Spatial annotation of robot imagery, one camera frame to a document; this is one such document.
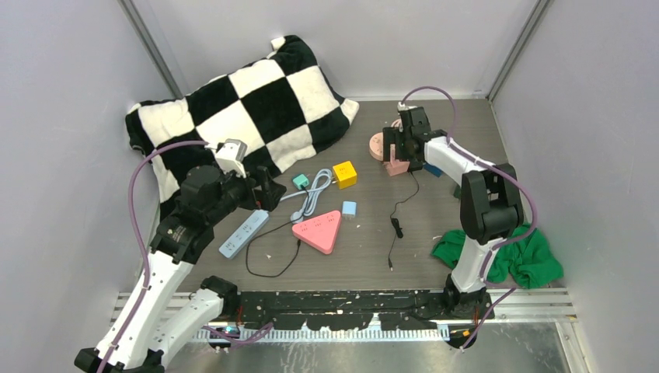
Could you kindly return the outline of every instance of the gray floor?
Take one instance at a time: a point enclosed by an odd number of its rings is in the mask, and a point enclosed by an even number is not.
[[[418,101],[424,106],[433,129],[448,129],[452,112],[448,101]],[[486,100],[458,101],[460,121],[456,141],[483,159],[506,160],[503,145]],[[416,189],[412,177],[403,174],[389,177],[380,162],[368,154],[368,141],[397,118],[395,102],[366,102],[351,129],[334,146],[317,156],[297,162],[277,181],[293,191],[291,178],[299,173],[310,180],[322,168],[350,160],[357,170],[357,185],[339,190],[335,185],[323,191],[316,214],[340,210],[344,200],[357,202],[357,217],[343,221],[331,255],[302,245],[300,254],[288,271],[279,278],[255,277],[245,269],[245,250],[233,260],[218,252],[219,246],[249,216],[250,211],[236,211],[215,228],[215,240],[206,248],[180,291],[195,291],[211,275],[238,285],[241,290],[342,290],[342,289],[413,289],[442,288],[450,270],[430,255],[435,236],[460,228],[459,202],[452,196],[453,182],[436,178],[426,171],[415,173],[420,192],[397,213],[405,237],[396,240],[392,255],[394,271],[389,271],[387,253],[394,236],[389,222],[394,203]],[[286,200],[270,216],[266,229],[289,219],[302,205],[302,197]],[[282,228],[256,241],[249,252],[250,268],[263,274],[281,271],[295,253],[296,239],[291,228]]]
[[[570,371],[556,326],[486,324],[464,354],[444,342],[257,344],[215,354],[189,343],[167,369],[177,372],[535,372]]]

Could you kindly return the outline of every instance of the yellow cube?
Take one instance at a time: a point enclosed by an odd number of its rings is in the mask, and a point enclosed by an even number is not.
[[[348,188],[357,183],[357,171],[354,170],[350,161],[339,163],[332,167],[332,171],[339,189]]]

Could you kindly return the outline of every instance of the green cloth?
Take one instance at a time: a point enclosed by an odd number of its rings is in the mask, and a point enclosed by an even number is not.
[[[529,226],[529,224],[524,224],[515,229],[513,237],[526,232]],[[453,269],[458,264],[464,243],[464,231],[457,229],[446,232],[433,248],[432,255]],[[508,272],[523,288],[533,289],[561,278],[563,267],[549,251],[549,243],[545,236],[536,229],[527,238],[499,249],[490,267],[490,272],[487,274],[487,280],[503,282],[506,280]]]

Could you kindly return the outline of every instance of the black and white checkered blanket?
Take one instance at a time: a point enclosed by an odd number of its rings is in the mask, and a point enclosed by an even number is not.
[[[131,146],[143,154],[186,140],[211,144],[234,138],[247,144],[248,172],[267,166],[280,175],[313,157],[346,133],[359,104],[330,87],[316,57],[300,38],[272,40],[274,52],[219,76],[179,100],[144,101],[126,116]],[[190,169],[214,163],[214,151],[183,147],[156,156],[161,218]]]

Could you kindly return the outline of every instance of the pink triangle object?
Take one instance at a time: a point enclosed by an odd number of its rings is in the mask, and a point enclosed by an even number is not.
[[[329,255],[334,251],[340,225],[341,212],[330,211],[293,225],[293,235],[321,253]]]

